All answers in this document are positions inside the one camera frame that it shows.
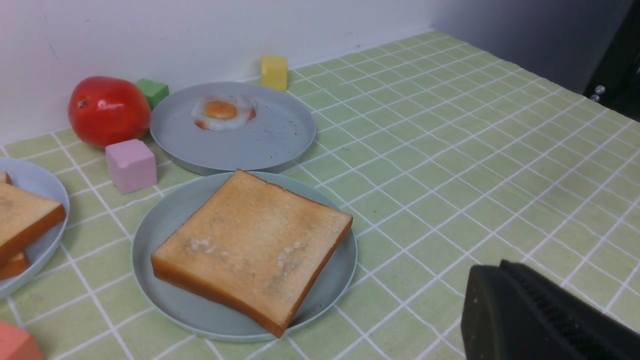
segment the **fried egg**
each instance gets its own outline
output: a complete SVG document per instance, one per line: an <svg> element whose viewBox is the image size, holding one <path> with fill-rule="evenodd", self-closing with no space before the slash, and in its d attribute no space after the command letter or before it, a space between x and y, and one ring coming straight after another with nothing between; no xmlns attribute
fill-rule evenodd
<svg viewBox="0 0 640 360"><path fill-rule="evenodd" d="M200 99L191 110L197 127L211 131L236 130L255 117L253 97L210 96Z"/></svg>

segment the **black object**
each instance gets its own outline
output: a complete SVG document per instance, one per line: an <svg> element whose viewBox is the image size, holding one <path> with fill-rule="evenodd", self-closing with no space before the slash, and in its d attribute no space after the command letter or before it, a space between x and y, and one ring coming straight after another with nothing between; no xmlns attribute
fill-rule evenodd
<svg viewBox="0 0 640 360"><path fill-rule="evenodd" d="M583 95L640 121L640 1L632 3Z"/></svg>
<svg viewBox="0 0 640 360"><path fill-rule="evenodd" d="M640 359L640 335L506 260L471 268L461 329L468 360Z"/></svg>

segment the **egg yolk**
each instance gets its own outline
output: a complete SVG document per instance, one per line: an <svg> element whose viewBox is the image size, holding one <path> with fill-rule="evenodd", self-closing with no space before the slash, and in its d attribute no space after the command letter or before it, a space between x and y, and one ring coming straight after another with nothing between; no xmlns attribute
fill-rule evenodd
<svg viewBox="0 0 640 360"><path fill-rule="evenodd" d="M226 101L211 101L205 105L204 115L216 119L232 119L238 115L238 109Z"/></svg>

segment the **white wall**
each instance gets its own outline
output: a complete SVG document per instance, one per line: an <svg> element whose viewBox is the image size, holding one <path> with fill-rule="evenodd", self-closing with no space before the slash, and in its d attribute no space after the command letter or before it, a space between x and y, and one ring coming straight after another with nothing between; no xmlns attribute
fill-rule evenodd
<svg viewBox="0 0 640 360"><path fill-rule="evenodd" d="M2 1L0 144L68 126L68 97L88 76L172 91L246 79L262 53L295 67L424 32L434 1Z"/></svg>

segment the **yellow cube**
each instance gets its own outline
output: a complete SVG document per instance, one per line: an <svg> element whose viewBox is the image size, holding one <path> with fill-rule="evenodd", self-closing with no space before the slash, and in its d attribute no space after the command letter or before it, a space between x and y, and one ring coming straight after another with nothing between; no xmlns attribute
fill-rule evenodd
<svg viewBox="0 0 640 360"><path fill-rule="evenodd" d="M262 55L262 86L285 91L287 89L287 58Z"/></svg>

